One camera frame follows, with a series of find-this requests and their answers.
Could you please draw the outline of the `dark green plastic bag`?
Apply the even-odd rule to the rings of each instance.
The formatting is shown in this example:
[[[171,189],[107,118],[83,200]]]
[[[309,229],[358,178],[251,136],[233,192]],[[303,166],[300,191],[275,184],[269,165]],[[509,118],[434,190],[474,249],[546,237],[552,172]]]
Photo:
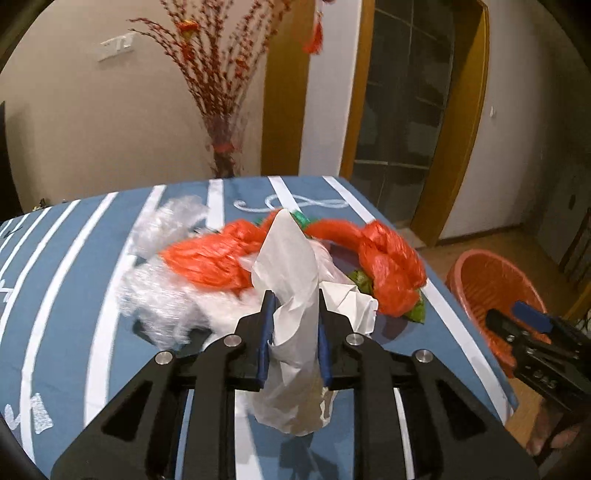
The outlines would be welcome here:
[[[263,230],[269,231],[270,226],[273,225],[274,218],[276,218],[276,215],[279,213],[280,209],[271,211],[263,219],[256,220],[256,226],[262,228]],[[304,213],[301,213],[300,211],[291,212],[290,215],[294,219],[295,223],[300,226],[301,230],[307,229],[308,225],[318,221],[318,218],[305,216]]]

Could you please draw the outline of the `red hanging ornament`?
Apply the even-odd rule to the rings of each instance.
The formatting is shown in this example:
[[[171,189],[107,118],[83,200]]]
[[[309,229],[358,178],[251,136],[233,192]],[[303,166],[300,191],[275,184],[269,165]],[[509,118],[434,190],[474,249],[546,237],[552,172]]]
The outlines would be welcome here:
[[[308,42],[304,44],[304,53],[308,55],[320,55],[322,52],[322,45],[324,45],[324,26],[322,19],[324,18],[325,5],[334,3],[334,0],[317,0],[315,1],[315,17],[312,23],[311,36]]]

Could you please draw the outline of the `light green plastic bag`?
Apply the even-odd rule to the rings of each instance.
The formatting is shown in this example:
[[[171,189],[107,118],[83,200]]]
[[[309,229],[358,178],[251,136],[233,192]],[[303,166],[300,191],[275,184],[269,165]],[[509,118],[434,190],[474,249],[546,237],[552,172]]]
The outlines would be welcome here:
[[[407,287],[402,274],[394,273],[391,282],[380,288],[363,270],[353,270],[348,277],[363,294],[373,296],[379,302],[378,311],[381,314],[391,318],[405,317],[420,324],[425,322],[426,308],[422,292]]]

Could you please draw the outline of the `blue white striped tablecloth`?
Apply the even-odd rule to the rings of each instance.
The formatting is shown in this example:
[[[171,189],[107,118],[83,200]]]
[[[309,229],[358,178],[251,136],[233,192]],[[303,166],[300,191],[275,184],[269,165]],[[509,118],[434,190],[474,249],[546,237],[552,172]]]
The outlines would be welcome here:
[[[42,474],[158,347],[197,352],[259,309],[262,294],[197,293],[158,262],[169,228],[197,208],[198,233],[235,220],[259,224],[286,208],[301,223],[388,222],[337,177],[253,177],[156,185],[76,200],[1,224],[1,416]],[[379,316],[372,337],[403,354],[433,351],[502,424],[518,401],[451,292],[426,266],[426,319]],[[353,392],[335,394],[332,420],[295,437],[235,401],[238,479],[353,479]]]

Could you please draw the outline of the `white plastic bag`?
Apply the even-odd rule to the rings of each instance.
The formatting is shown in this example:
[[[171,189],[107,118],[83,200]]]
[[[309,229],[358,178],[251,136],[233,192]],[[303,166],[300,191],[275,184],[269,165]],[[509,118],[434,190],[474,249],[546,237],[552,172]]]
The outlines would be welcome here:
[[[331,421],[335,393],[322,382],[318,365],[321,302],[348,318],[363,335],[374,331],[378,301],[363,294],[332,263],[327,249],[304,236],[286,209],[273,225],[252,266],[256,292],[273,292],[269,374],[263,389],[252,394],[252,414],[263,425],[304,436]]]

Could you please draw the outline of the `clear bubble wrap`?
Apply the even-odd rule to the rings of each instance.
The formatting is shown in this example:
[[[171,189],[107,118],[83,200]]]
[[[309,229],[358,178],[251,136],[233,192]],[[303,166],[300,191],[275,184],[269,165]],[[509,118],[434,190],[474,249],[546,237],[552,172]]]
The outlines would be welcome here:
[[[121,314],[139,326],[160,350],[178,349],[199,331],[214,341],[224,335],[198,304],[200,292],[161,258],[165,248],[194,237],[194,227],[207,218],[197,196],[167,200],[132,229],[131,253],[138,263],[123,274],[117,301]]]

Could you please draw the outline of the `black television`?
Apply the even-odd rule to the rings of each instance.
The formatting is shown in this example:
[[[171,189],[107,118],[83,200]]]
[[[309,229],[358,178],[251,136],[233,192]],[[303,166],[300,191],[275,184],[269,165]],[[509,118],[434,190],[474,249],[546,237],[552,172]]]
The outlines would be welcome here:
[[[6,138],[5,103],[0,104],[0,220],[23,214],[14,183]]]

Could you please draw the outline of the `orange plastic waste basket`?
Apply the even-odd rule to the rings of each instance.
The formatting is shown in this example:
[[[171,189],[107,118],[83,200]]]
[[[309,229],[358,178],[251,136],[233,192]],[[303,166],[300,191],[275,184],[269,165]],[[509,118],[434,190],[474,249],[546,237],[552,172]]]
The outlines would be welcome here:
[[[550,339],[539,329],[517,319],[512,308],[522,301],[544,313],[546,307],[535,287],[517,266],[489,250],[471,249],[463,252],[447,274],[446,285],[469,318],[485,338],[503,372],[514,376],[516,360],[508,342],[486,326],[486,315],[496,309],[530,334],[548,343]]]

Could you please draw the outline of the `glass door with wooden frame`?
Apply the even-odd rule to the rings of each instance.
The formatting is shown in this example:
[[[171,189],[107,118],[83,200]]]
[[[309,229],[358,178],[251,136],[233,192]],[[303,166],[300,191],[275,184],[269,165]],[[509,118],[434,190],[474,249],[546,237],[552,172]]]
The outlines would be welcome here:
[[[482,1],[365,1],[342,176],[391,223],[440,240],[488,81]]]

